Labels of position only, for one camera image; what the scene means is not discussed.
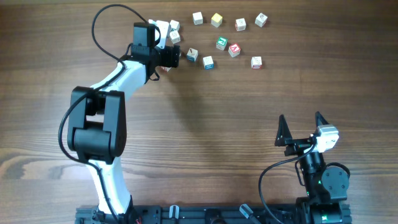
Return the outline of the plain wooden block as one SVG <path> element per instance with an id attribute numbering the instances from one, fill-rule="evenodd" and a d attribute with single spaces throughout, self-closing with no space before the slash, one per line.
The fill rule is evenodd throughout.
<path id="1" fill-rule="evenodd" d="M 174 30 L 174 31 L 170 32 L 169 38 L 170 38 L 170 41 L 173 44 L 177 44 L 177 43 L 179 43 L 181 41 L 180 34 L 178 33 L 177 30 Z"/>

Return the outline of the red A block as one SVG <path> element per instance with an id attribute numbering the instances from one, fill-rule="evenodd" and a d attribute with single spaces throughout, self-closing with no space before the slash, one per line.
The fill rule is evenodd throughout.
<path id="1" fill-rule="evenodd" d="M 231 44 L 228 47 L 228 53 L 230 54 L 231 57 L 236 57 L 241 53 L 241 48 L 237 43 Z"/>

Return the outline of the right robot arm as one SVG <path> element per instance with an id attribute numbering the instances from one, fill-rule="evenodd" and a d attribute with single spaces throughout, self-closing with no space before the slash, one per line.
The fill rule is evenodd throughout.
<path id="1" fill-rule="evenodd" d="M 324 224 L 351 223 L 351 210 L 347 200 L 349 169 L 338 162 L 326 163 L 323 153 L 333 149 L 339 139 L 338 129 L 315 113 L 316 130 L 308 138 L 294 139 L 284 115 L 279 116 L 276 146 L 285 146 L 286 156 L 297 156 L 296 173 L 300 185 L 307 191 L 295 206 L 297 223 Z"/>

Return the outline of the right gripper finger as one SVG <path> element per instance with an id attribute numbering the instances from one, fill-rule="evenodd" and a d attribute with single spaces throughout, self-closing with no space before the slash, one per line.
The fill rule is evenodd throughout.
<path id="1" fill-rule="evenodd" d="M 285 116 L 282 114 L 279 116 L 278 130 L 275 137 L 274 146 L 282 147 L 291 145 L 292 143 L 293 138 L 290 133 L 289 126 L 286 122 Z"/>
<path id="2" fill-rule="evenodd" d="M 322 114 L 319 111 L 315 113 L 315 123 L 316 127 L 321 125 L 329 125 L 329 122 L 322 116 Z"/>

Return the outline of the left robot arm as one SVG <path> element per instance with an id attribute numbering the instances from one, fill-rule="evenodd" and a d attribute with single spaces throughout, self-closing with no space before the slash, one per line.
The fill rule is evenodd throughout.
<path id="1" fill-rule="evenodd" d="M 91 87 L 72 91 L 61 124 L 68 126 L 68 148 L 77 153 L 75 161 L 89 168 L 99 198 L 95 214 L 77 209 L 77 223 L 139 222 L 121 166 L 127 138 L 126 101 L 150 80 L 156 67 L 178 67 L 180 47 L 165 44 L 170 31 L 165 21 L 135 23 L 133 42 L 114 71 Z"/>

